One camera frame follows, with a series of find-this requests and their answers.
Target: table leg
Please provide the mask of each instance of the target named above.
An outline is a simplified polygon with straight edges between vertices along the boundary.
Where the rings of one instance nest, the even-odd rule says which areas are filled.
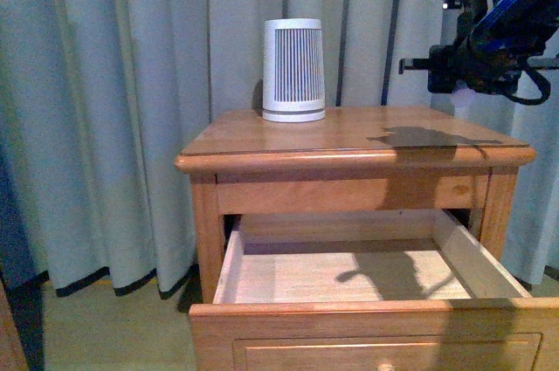
[[[192,175],[190,183],[202,296],[204,303],[211,303],[224,262],[224,218],[217,210],[215,175]]]
[[[489,178],[480,242],[497,259],[505,243],[517,174],[517,167],[499,167],[492,169]]]

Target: drawer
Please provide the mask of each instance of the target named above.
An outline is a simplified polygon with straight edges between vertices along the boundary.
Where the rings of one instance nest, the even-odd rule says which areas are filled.
[[[442,210],[245,215],[198,370],[547,370],[559,303],[531,299]]]

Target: curtain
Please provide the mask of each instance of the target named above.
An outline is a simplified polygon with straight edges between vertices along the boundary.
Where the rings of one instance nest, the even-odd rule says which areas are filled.
[[[108,267],[115,288],[156,269],[167,292],[193,262],[173,159],[209,121],[206,9],[0,0],[6,172],[36,272],[55,288]]]
[[[29,242],[56,288],[105,267],[115,288],[157,270],[166,292],[184,276],[194,228],[173,158],[224,111],[261,105],[263,25],[283,17],[321,19],[328,106],[431,105],[534,145],[503,261],[532,283],[557,265],[559,98],[455,109],[427,92],[426,72],[398,75],[400,58],[452,42],[457,12],[440,0],[0,0],[0,12],[12,241]]]

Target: wooden nightstand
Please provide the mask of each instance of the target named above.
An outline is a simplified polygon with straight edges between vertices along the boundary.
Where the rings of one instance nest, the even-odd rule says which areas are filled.
[[[534,157],[423,107],[225,113],[176,158],[214,303],[190,311],[198,369],[555,369],[559,301],[495,260]]]

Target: speaker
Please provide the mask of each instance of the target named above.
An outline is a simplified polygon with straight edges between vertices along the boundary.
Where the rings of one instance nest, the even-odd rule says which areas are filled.
[[[319,19],[268,20],[264,25],[265,120],[324,118],[324,63]]]

